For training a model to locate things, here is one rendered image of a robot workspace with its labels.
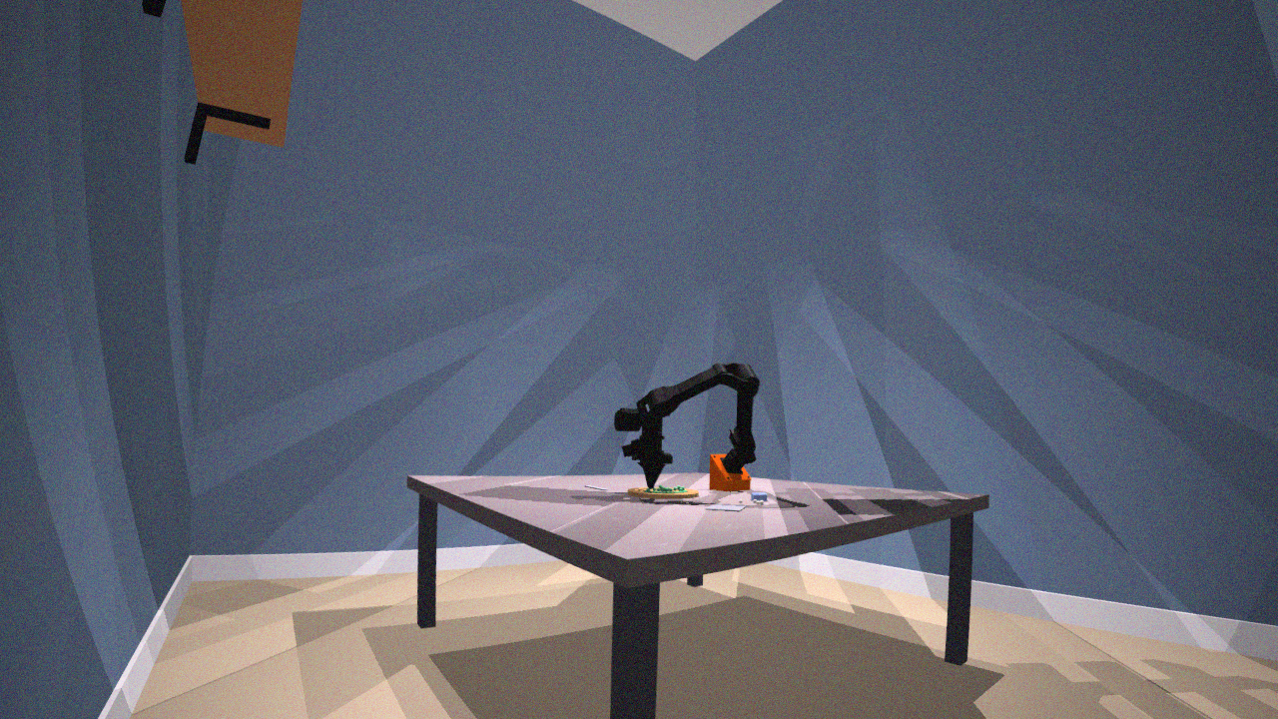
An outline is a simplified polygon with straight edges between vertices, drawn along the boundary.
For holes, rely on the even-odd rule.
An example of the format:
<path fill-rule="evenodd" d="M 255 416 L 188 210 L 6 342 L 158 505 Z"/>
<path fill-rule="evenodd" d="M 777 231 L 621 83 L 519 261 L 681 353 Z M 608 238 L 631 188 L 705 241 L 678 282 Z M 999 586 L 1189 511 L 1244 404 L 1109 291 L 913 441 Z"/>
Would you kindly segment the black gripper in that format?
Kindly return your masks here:
<path fill-rule="evenodd" d="M 644 450 L 642 453 L 634 453 L 633 460 L 640 460 L 636 464 L 644 470 L 647 485 L 653 488 L 665 465 L 674 464 L 674 456 L 665 453 L 665 450 L 662 450 L 662 441 L 665 441 L 662 432 L 642 432 L 639 438 L 642 441 L 647 438 L 648 444 L 651 444 L 651 453 L 645 453 Z"/>

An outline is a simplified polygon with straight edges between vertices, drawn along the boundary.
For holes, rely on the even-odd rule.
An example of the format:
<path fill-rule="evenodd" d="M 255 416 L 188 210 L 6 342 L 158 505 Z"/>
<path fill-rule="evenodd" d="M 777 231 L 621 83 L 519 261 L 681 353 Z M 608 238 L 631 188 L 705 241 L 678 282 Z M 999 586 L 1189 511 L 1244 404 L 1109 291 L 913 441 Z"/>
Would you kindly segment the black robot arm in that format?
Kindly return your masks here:
<path fill-rule="evenodd" d="M 731 373 L 731 374 L 730 374 Z M 730 388 L 737 390 L 737 427 L 730 429 L 730 438 L 732 441 L 732 450 L 726 456 L 721 456 L 723 461 L 723 467 L 727 473 L 743 474 L 741 467 L 745 464 L 753 464 L 755 461 L 755 441 L 751 435 L 751 414 L 754 396 L 758 395 L 759 379 L 753 372 L 751 365 L 746 363 L 728 361 L 728 363 L 714 363 L 707 372 L 700 372 L 688 381 L 682 381 L 674 386 L 661 386 L 658 388 L 652 388 L 648 395 L 642 397 L 636 409 L 621 406 L 617 412 L 615 412 L 613 427 L 616 430 L 642 430 L 644 432 L 662 432 L 662 420 L 665 415 L 675 412 L 677 406 L 682 401 L 693 397 L 695 395 L 702 395 L 708 388 L 716 384 L 726 384 Z M 645 404 L 649 406 L 649 412 L 647 412 Z M 624 456 L 631 456 L 634 453 L 651 453 L 651 444 L 648 441 L 631 441 L 631 444 L 622 444 Z"/>

